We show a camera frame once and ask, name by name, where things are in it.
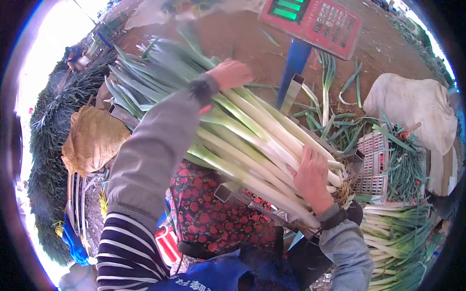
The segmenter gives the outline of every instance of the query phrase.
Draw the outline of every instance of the green display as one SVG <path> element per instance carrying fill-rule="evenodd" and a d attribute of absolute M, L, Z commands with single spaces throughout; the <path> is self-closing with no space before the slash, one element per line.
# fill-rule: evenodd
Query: green display
<path fill-rule="evenodd" d="M 268 14 L 276 18 L 301 24 L 312 0 L 272 0 Z"/>
<path fill-rule="evenodd" d="M 286 10 L 283 10 L 283 9 L 280 9 L 280 8 L 275 8 L 274 9 L 274 14 L 277 14 L 277 15 L 280 15 L 280 16 L 283 16 L 283 17 L 286 17 L 286 18 L 289 18 L 289 19 L 292 19 L 292 20 L 295 20 L 296 19 L 296 13 L 293 13 L 293 12 L 289 12 L 289 11 L 286 11 Z"/>
<path fill-rule="evenodd" d="M 286 7 L 286 8 L 290 8 L 296 11 L 299 11 L 301 9 L 301 5 L 291 3 L 285 0 L 278 0 L 278 5 Z"/>

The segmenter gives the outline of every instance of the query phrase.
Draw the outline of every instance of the plastic crate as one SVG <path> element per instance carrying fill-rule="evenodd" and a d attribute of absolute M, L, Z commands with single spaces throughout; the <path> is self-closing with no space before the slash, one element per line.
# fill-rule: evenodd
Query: plastic crate
<path fill-rule="evenodd" d="M 390 160 L 388 139 L 378 130 L 361 137 L 357 141 L 357 149 L 364 154 L 363 168 L 359 173 L 353 191 L 357 195 L 371 195 L 372 203 L 384 204 L 388 188 L 388 175 L 380 175 L 387 171 Z"/>

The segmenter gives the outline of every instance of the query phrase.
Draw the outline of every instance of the digital scale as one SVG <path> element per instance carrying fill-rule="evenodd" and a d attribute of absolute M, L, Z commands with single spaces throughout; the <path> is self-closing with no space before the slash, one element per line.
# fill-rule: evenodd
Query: digital scale
<path fill-rule="evenodd" d="M 315 47 L 341 60 L 351 59 L 361 18 L 330 0 L 269 0 L 259 20 L 294 36 L 276 107 L 280 108 L 295 74 L 302 74 Z"/>

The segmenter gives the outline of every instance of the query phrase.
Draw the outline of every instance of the blue apron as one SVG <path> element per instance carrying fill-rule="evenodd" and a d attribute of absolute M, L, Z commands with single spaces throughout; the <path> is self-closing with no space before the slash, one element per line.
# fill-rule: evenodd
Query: blue apron
<path fill-rule="evenodd" d="M 242 275 L 254 276 L 251 291 L 298 291 L 298 284 L 289 263 L 271 251 L 253 250 L 249 245 L 191 264 L 186 273 L 171 276 L 154 284 L 148 291 L 237 291 Z"/>

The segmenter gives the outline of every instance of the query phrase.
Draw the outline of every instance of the red floral cloth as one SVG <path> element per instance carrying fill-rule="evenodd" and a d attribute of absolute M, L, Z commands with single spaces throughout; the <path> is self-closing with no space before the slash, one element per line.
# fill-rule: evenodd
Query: red floral cloth
<path fill-rule="evenodd" d="M 203 243 L 206 251 L 218 255 L 232 251 L 240 242 L 272 249 L 275 244 L 274 222 L 235 197 L 227 203 L 221 202 L 213 195 L 220 183 L 216 171 L 187 160 L 179 164 L 167 190 L 178 239 Z M 242 191 L 256 203 L 271 209 L 270 203 L 264 199 L 248 190 Z M 184 261 L 189 264 L 202 260 L 185 256 Z"/>

